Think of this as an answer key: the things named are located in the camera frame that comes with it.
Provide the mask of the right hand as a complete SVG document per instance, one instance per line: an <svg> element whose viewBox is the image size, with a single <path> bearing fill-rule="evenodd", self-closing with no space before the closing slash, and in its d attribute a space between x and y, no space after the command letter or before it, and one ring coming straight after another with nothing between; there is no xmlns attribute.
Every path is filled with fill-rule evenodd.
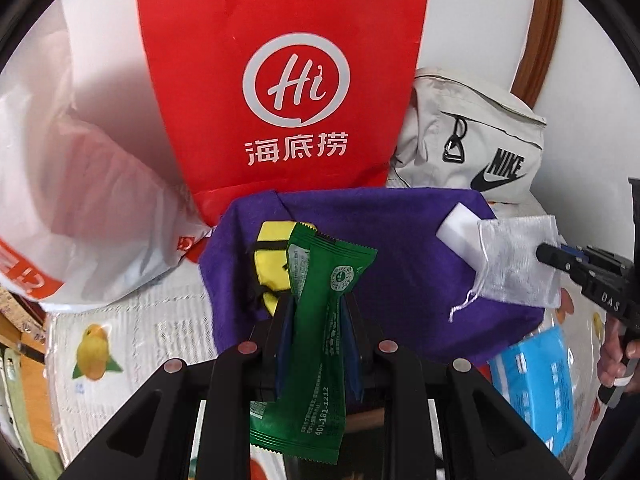
<svg viewBox="0 0 640 480"><path fill-rule="evenodd" d="M626 349L620 345L620 329L622 323L614 316L607 315L605 322L604 341L600 349L600 359L597 365L597 373L600 383L607 387L613 387L618 378L625 375L626 366L622 359L638 359L639 341L631 341Z"/></svg>

